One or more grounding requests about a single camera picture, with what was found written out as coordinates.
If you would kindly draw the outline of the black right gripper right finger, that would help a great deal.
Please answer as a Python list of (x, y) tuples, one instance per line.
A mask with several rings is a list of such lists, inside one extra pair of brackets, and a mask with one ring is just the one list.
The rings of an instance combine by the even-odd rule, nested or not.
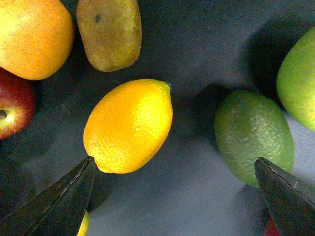
[(315, 187), (271, 161), (260, 157), (254, 164), (258, 186), (282, 236), (315, 234)]

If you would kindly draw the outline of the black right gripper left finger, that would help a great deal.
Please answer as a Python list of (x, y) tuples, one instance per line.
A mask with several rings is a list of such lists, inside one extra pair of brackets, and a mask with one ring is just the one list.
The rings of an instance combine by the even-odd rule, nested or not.
[(2, 236), (75, 236), (94, 184), (96, 164), (87, 157), (27, 204), (0, 221)]

